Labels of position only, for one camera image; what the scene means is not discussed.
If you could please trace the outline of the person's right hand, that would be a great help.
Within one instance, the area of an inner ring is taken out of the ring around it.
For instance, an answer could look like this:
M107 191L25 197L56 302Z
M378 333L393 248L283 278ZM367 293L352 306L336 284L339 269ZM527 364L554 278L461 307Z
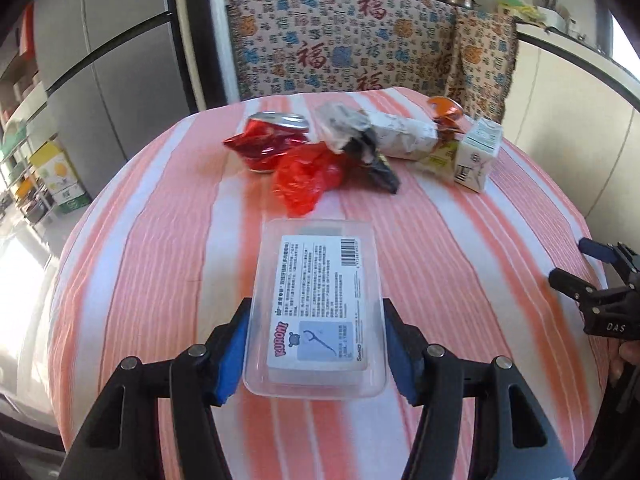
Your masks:
M608 379L612 385L622 377L626 364L638 366L640 363L640 342L608 340Z

